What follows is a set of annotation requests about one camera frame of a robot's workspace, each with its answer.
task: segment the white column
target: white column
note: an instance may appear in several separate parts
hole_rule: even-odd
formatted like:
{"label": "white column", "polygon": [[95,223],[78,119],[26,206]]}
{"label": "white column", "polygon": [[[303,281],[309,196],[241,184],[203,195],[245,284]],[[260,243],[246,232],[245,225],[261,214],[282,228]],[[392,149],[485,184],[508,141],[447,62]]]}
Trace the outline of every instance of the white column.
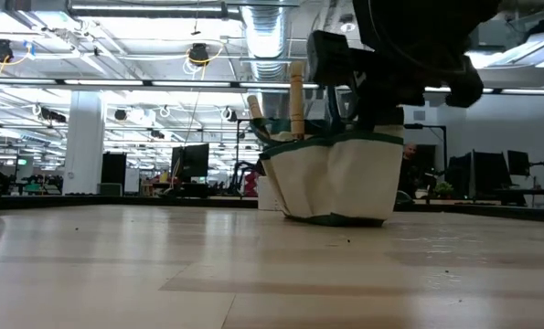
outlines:
{"label": "white column", "polygon": [[72,92],[63,194],[97,193],[101,182],[105,113],[100,92]]}

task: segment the air duct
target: air duct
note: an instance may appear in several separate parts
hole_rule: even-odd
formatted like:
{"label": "air duct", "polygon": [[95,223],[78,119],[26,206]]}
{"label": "air duct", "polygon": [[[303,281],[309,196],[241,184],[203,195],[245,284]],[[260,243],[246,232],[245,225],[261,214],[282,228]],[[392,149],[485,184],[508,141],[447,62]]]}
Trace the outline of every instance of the air duct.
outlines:
{"label": "air duct", "polygon": [[[278,58],[284,53],[287,11],[275,6],[245,6],[241,10],[245,22],[245,37],[251,57]],[[281,81],[285,78],[285,65],[277,62],[252,62],[251,72],[257,81]],[[263,93],[263,116],[286,117],[287,97],[284,94]]]}

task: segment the person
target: person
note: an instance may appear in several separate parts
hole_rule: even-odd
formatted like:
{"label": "person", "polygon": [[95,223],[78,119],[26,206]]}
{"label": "person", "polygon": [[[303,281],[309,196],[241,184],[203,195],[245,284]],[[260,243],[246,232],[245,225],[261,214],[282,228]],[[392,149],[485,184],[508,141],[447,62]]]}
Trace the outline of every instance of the person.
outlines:
{"label": "person", "polygon": [[407,193],[412,198],[416,198],[418,189],[418,176],[416,165],[413,161],[417,146],[415,143],[407,143],[403,147],[401,158],[400,181],[398,190]]}

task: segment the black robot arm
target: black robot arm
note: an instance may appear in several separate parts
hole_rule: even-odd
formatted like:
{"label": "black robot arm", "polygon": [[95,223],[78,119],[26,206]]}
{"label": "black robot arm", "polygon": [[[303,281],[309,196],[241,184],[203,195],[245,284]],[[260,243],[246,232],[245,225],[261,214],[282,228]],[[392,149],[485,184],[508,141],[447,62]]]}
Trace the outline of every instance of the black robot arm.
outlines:
{"label": "black robot arm", "polygon": [[372,129],[380,113],[401,104],[422,106],[426,87],[446,86],[450,106],[469,107],[483,82],[464,55],[469,34],[492,18],[500,0],[353,0],[361,42],[315,31],[308,38],[311,80],[347,85],[357,102],[354,114]]}

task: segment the wooden floor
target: wooden floor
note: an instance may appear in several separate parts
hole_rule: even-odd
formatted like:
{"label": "wooden floor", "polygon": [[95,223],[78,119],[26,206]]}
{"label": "wooden floor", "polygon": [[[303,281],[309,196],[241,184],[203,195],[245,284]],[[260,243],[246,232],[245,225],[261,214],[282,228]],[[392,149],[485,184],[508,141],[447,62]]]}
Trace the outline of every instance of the wooden floor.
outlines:
{"label": "wooden floor", "polygon": [[0,214],[0,329],[544,328],[544,223],[254,210]]}

